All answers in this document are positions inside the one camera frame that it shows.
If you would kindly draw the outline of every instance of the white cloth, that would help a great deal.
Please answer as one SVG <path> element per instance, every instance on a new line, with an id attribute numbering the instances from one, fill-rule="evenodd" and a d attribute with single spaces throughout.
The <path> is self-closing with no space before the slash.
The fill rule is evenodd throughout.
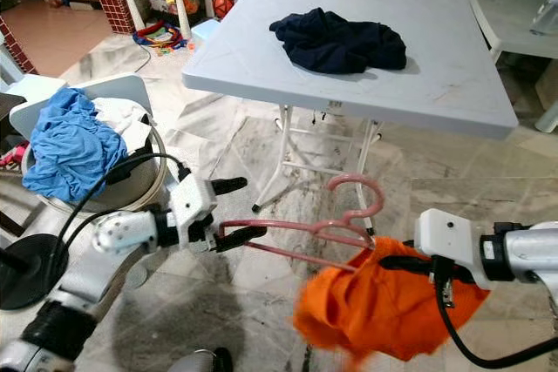
<path id="1" fill-rule="evenodd" d="M 97 120 L 120 134 L 126 143 L 128 154 L 146 144 L 151 126 L 140 122 L 147 113 L 143 106 L 122 98 L 96 98 L 92 102 L 97 111 Z"/>

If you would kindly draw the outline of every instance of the dark cloth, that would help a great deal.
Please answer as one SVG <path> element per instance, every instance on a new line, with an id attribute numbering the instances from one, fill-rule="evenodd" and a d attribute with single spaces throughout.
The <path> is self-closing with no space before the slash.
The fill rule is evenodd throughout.
<path id="1" fill-rule="evenodd" d="M 348 22 L 316 8 L 290 14 L 269 26 L 295 64 L 321 73 L 362 73 L 366 67 L 405 68 L 405 44 L 389 26 Z"/>

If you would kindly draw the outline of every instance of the pink toy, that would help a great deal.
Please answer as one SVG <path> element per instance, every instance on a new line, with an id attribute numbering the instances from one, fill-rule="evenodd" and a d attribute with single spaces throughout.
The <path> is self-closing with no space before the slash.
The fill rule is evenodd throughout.
<path id="1" fill-rule="evenodd" d="M 372 180 L 363 176 L 362 174 L 342 174 L 341 176 L 336 176 L 328 182 L 328 189 L 333 191 L 336 187 L 342 183 L 362 183 L 368 186 L 376 194 L 376 202 L 370 205 L 364 210 L 350 210 L 345 211 L 343 217 L 340 220 L 323 220 L 318 221 L 315 224 L 303 224 L 299 222 L 288 222 L 288 221 L 277 221 L 277 220 L 231 220 L 222 222 L 219 225 L 220 237 L 225 236 L 226 227 L 275 227 L 275 228 L 285 228 L 289 230 L 305 231 L 315 235 L 316 237 L 324 240 L 335 241 L 337 243 L 347 244 L 354 247 L 361 248 L 374 248 L 374 239 L 366 232 L 366 230 L 360 226 L 351 224 L 353 218 L 366 218 L 371 217 L 379 213 L 384 207 L 384 193 L 380 189 L 376 180 Z M 349 238 L 343 237 L 342 235 L 326 233 L 323 231 L 327 227 L 338 227 L 344 228 L 356 235 L 359 238 Z M 356 269 L 353 266 L 349 266 L 345 263 L 337 263 L 335 261 L 329 261 L 324 259 L 319 259 L 317 257 L 308 256 L 306 254 L 294 253 L 288 250 L 283 250 L 281 248 L 266 246 L 263 244 L 247 242 L 245 246 L 250 246 L 253 248 L 259 248 L 267 252 L 280 254 L 292 259 L 306 260 L 311 263 L 317 263 L 325 266 L 338 267 L 340 269 L 348 270 L 354 272 Z"/>
<path id="2" fill-rule="evenodd" d="M 0 167 L 6 166 L 20 166 L 21 162 L 24 160 L 25 150 L 29 145 L 29 141 L 24 141 L 8 154 L 6 154 L 2 159 L 0 159 Z"/>

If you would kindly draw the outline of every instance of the red ball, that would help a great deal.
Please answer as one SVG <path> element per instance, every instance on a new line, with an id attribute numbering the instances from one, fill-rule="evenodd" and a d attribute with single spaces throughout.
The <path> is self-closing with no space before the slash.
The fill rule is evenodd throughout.
<path id="1" fill-rule="evenodd" d="M 215 11 L 215 15 L 220 18 L 225 17 L 228 12 L 233 9 L 233 5 L 235 4 L 235 0 L 213 0 L 213 9 Z"/>

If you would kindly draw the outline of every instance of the table top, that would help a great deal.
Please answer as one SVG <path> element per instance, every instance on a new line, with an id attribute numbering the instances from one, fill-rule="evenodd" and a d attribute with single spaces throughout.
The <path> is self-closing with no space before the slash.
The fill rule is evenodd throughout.
<path id="1" fill-rule="evenodd" d="M 488 43 L 501 51 L 558 58 L 558 35 L 529 32 L 545 0 L 469 0 Z"/>
<path id="2" fill-rule="evenodd" d="M 328 75 L 292 64 L 269 25 L 321 6 L 389 25 L 402 71 Z M 187 87 L 497 139 L 517 126 L 468 0 L 239 0 L 182 70 Z"/>

